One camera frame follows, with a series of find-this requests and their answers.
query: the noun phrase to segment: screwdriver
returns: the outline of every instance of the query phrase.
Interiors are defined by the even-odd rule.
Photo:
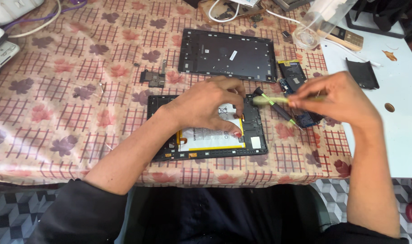
[[[305,131],[302,130],[302,128],[299,127],[299,125],[296,124],[295,120],[292,119],[292,116],[290,116],[290,114],[284,108],[281,108],[280,105],[278,105],[277,103],[274,103],[273,101],[271,101],[263,93],[262,89],[260,89],[260,86],[258,88],[256,88],[256,90],[254,91],[254,94],[256,94],[258,96],[263,96],[264,98],[268,99],[269,104],[275,109],[275,111],[277,111],[279,113],[279,115],[281,115],[285,120],[289,121],[290,123],[292,123],[293,125],[298,127],[303,133],[305,133]]]

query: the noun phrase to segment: tablecloth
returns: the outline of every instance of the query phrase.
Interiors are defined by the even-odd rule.
[[[299,20],[309,8],[285,13],[263,1]],[[47,0],[24,18],[46,16],[55,5]],[[64,1],[62,7],[73,5]],[[36,185],[83,178],[146,121],[149,95],[181,94],[207,79],[177,72],[184,28],[269,38],[277,60],[298,59],[308,78],[328,74],[320,46],[299,49],[282,36],[296,25],[268,13],[262,17],[257,23],[246,17],[209,25],[181,0],[89,0],[42,31],[12,39],[20,52],[0,75],[0,180]],[[8,32],[41,24],[25,22]],[[163,59],[165,88],[139,83],[141,71],[160,71]],[[247,92],[260,86],[269,96],[282,96],[278,84],[243,83]],[[339,121],[326,118],[304,134],[269,106],[260,113],[267,155],[151,162],[137,185],[267,187],[349,175],[352,158]]]

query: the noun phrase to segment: purple cable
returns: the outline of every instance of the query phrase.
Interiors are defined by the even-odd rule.
[[[79,5],[79,6],[72,7],[72,8],[68,8],[68,9],[63,9],[61,13],[64,13],[64,12],[69,11],[69,10],[73,10],[73,9],[78,9],[78,8],[84,7],[84,5],[86,5],[86,4],[87,4],[87,0],[85,0],[84,3],[81,4],[81,5]],[[42,17],[42,18],[39,18],[39,19],[22,19],[22,20],[18,20],[18,21],[15,21],[15,22],[10,23],[10,24],[7,25],[6,27],[4,27],[3,30],[4,30],[4,31],[7,31],[7,29],[9,29],[10,27],[12,27],[12,26],[14,26],[14,25],[16,25],[16,24],[19,24],[19,23],[49,19],[49,18],[51,18],[51,17],[53,17],[53,16],[55,16],[55,15],[56,15],[56,14],[48,14],[46,17]]]

